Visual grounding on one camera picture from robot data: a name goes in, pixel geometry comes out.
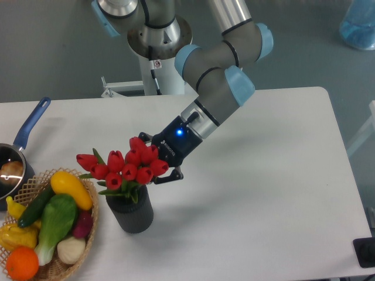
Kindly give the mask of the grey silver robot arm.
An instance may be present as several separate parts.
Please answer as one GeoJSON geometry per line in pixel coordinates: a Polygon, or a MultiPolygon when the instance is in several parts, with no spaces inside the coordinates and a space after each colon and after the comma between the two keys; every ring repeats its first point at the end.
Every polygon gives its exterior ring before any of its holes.
{"type": "Polygon", "coordinates": [[[139,135],[172,168],[154,183],[180,180],[184,158],[254,93],[242,67],[271,52],[271,31],[253,22],[244,1],[210,1],[222,41],[203,50],[192,44],[191,28],[173,1],[93,1],[91,6],[110,36],[126,35],[139,60],[138,87],[146,95],[183,94],[186,85],[197,93],[161,133],[139,135]]]}

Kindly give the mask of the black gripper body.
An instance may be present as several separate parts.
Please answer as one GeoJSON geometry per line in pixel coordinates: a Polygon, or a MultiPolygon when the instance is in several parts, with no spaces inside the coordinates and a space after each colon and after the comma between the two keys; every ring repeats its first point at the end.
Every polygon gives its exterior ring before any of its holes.
{"type": "Polygon", "coordinates": [[[202,138],[188,127],[198,117],[191,115],[184,121],[181,116],[177,116],[162,132],[152,137],[151,144],[158,148],[159,159],[165,161],[169,167],[180,166],[185,157],[203,142],[202,138]]]}

